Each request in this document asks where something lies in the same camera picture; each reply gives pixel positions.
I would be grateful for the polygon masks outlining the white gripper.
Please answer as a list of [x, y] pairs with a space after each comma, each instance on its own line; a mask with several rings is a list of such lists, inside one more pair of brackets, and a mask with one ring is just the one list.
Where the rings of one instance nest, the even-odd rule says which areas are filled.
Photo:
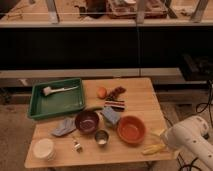
[[165, 130], [165, 129], [157, 129], [157, 130], [151, 130], [150, 134], [156, 137], [160, 137], [164, 144], [169, 147], [170, 149], [174, 148], [173, 145], [173, 135], [171, 133], [171, 130]]

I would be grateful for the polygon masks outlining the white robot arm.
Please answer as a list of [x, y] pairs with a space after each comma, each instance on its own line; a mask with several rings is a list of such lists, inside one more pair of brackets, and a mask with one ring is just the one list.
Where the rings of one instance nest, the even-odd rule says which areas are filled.
[[211, 171], [213, 171], [213, 145], [204, 136], [209, 132], [207, 121], [201, 116], [191, 116], [170, 128], [152, 131], [166, 147], [180, 150], [182, 147], [196, 155]]

